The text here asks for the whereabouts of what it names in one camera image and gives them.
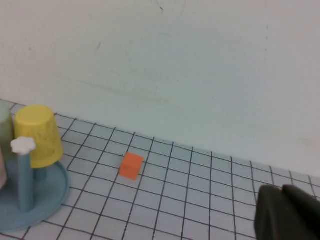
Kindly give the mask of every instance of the white grid surface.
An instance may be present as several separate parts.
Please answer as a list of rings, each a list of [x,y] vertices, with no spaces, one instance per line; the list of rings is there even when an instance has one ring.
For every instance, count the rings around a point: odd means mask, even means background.
[[[5,101],[12,116],[23,105]],[[320,197],[320,178],[55,115],[70,193],[49,219],[0,240],[253,240],[260,186]],[[144,157],[136,181],[118,175]]]

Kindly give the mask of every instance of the toy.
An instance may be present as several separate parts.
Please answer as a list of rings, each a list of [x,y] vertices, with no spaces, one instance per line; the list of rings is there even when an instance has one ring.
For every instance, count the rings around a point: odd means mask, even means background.
[[[0,125],[0,133],[13,132],[10,121]],[[7,183],[0,191],[1,233],[19,231],[50,217],[69,192],[67,170],[58,162],[63,146],[52,110],[43,105],[20,109],[15,115],[14,135],[17,139],[11,146],[17,157],[12,151],[4,157]]]
[[[127,152],[121,163],[119,175],[136,180],[143,161],[142,156]]]

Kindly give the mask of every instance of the blue base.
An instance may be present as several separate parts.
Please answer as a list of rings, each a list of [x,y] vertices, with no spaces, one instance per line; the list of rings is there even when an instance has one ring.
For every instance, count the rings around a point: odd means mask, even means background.
[[[50,217],[69,192],[67,170],[60,163],[46,168],[46,179],[34,182],[34,209],[20,212],[18,204],[18,161],[6,161],[8,181],[0,190],[0,233],[19,231]]]

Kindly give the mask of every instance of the blue stand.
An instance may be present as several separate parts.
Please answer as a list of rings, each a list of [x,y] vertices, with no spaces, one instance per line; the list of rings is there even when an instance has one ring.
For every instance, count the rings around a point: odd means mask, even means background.
[[[20,211],[18,165],[17,159],[6,160],[8,180],[0,191],[0,233],[23,230],[42,222],[60,208],[69,192],[67,170],[56,162],[45,168],[45,180],[33,181],[34,208]]]
[[[35,168],[33,169],[34,179],[36,181],[44,181],[47,178],[47,168]]]
[[[18,201],[21,212],[29,212],[35,206],[34,170],[30,154],[18,156]]]

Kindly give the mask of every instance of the black object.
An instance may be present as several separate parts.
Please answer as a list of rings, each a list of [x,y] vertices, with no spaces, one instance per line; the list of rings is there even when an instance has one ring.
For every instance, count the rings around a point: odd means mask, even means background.
[[[257,240],[320,240],[320,202],[294,185],[264,185],[254,229]]]

